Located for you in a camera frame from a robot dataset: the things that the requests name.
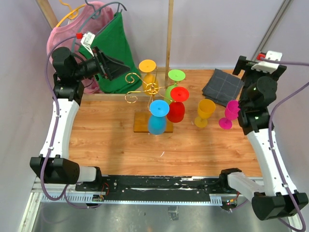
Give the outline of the pink wine glass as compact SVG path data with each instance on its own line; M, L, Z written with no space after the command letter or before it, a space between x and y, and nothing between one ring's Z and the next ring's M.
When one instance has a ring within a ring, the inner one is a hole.
M225 108L225 116L219 120L219 126L224 130L231 129L232 121L238 118L239 111L239 102L237 100L229 101Z

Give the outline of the blue wine glass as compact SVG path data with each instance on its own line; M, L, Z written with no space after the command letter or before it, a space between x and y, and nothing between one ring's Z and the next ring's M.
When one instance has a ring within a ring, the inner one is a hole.
M164 100L155 100L150 104L150 118L148 131L150 134L163 134L167 127L166 115L169 113L169 105Z

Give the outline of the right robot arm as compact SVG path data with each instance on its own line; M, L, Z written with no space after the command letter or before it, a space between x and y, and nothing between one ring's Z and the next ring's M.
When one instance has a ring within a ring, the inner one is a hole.
M240 56L233 70L234 75L244 71L238 122L254 149L264 184L255 183L238 168L222 170L218 182L223 193L235 190L248 199L260 220L292 217L309 203L285 168L275 141L273 114L267 109L277 98L277 81L286 70L281 57L262 53L260 61L254 62Z

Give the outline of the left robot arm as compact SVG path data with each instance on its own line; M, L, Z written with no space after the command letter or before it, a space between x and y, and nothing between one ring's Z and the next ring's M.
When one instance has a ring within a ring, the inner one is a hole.
M103 187L99 167L81 166L69 160L69 140L75 116L84 93L82 79L96 74L112 81L130 71L122 61L105 55L98 47L93 57L77 63L77 54L67 47L51 53L54 88L53 114L45 143L39 156L30 159L30 167L46 184L86 183L92 191Z

